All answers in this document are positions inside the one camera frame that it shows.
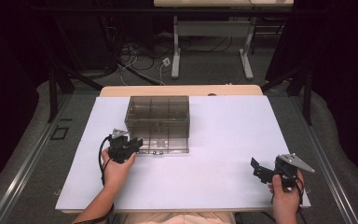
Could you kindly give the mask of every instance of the human hand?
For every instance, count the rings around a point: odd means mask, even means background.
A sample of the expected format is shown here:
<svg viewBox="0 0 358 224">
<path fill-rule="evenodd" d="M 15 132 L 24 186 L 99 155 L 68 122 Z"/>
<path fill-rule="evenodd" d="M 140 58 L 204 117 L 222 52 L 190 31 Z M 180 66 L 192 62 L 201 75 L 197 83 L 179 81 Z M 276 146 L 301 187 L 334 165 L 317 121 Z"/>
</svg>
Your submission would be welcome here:
<svg viewBox="0 0 358 224">
<path fill-rule="evenodd" d="M 102 152 L 102 158 L 104 167 L 104 187 L 120 190 L 127 180 L 130 168 L 135 163 L 136 153 L 132 153 L 130 158 L 124 163 L 117 163 L 110 160 L 106 148 Z"/>
<path fill-rule="evenodd" d="M 304 177 L 297 171 L 298 187 L 303 189 Z M 273 193 L 274 217 L 277 223 L 296 223 L 296 212 L 300 202 L 300 192 L 296 187 L 289 191 L 283 191 L 282 181 L 279 175 L 272 177 L 272 184 L 268 185 L 269 191 Z"/>
</svg>

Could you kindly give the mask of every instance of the table surface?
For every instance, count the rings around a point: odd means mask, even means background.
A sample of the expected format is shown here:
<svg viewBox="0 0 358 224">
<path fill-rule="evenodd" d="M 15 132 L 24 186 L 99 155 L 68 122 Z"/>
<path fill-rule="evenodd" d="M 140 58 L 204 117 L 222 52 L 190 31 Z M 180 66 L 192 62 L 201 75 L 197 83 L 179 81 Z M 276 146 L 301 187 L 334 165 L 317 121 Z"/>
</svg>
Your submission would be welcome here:
<svg viewBox="0 0 358 224">
<path fill-rule="evenodd" d="M 288 148 L 269 100 L 257 86 L 210 86 L 209 90 L 203 86 L 105 88 L 92 109 L 56 209 L 80 212 L 101 190 L 99 145 L 113 128 L 126 130 L 129 96 L 148 95 L 152 90 L 155 95 L 172 95 L 169 89 L 190 95 L 190 152 L 138 155 L 117 196 L 115 211 L 272 209 L 268 188 L 253 175 L 250 161 L 255 157 L 261 165 L 273 169 L 275 157 L 288 153 Z M 217 96 L 205 96 L 210 91 Z M 306 195 L 304 206 L 310 206 Z"/>
<path fill-rule="evenodd" d="M 155 7 L 287 7 L 294 0 L 154 0 Z"/>
</svg>

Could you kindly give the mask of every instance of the black curtain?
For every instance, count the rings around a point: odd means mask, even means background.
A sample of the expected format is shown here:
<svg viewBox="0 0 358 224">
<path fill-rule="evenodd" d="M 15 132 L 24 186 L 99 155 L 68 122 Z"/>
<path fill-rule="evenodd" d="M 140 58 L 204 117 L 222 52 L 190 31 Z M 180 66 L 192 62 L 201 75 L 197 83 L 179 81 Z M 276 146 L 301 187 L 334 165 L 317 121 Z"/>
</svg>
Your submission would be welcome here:
<svg viewBox="0 0 358 224">
<path fill-rule="evenodd" d="M 33 117 L 36 87 L 48 79 L 15 6 L 0 1 L 0 173 Z"/>
<path fill-rule="evenodd" d="M 295 3 L 299 9 L 328 8 L 330 13 L 321 18 L 289 19 L 266 79 L 311 64 L 313 90 L 327 102 L 339 142 L 358 167 L 358 1 Z"/>
</svg>

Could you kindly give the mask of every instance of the transparent storage container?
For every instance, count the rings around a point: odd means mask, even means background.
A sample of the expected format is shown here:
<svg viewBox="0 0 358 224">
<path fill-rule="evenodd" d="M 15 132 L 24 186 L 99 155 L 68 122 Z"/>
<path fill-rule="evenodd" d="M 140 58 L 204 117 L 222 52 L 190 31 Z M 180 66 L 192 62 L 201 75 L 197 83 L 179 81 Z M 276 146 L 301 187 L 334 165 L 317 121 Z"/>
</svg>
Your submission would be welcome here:
<svg viewBox="0 0 358 224">
<path fill-rule="evenodd" d="M 188 96 L 132 96 L 125 118 L 131 138 L 142 137 L 141 154 L 188 153 Z"/>
</svg>

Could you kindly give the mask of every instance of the electrical outlet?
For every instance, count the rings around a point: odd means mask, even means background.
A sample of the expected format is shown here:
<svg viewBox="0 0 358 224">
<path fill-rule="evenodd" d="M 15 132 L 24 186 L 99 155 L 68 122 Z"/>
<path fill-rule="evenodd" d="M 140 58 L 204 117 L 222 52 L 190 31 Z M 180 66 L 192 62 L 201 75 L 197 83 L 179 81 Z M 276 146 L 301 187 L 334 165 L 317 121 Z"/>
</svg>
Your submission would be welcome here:
<svg viewBox="0 0 358 224">
<path fill-rule="evenodd" d="M 162 60 L 162 63 L 165 65 L 165 66 L 168 66 L 171 64 L 171 61 L 169 58 L 165 58 L 164 60 Z"/>
</svg>

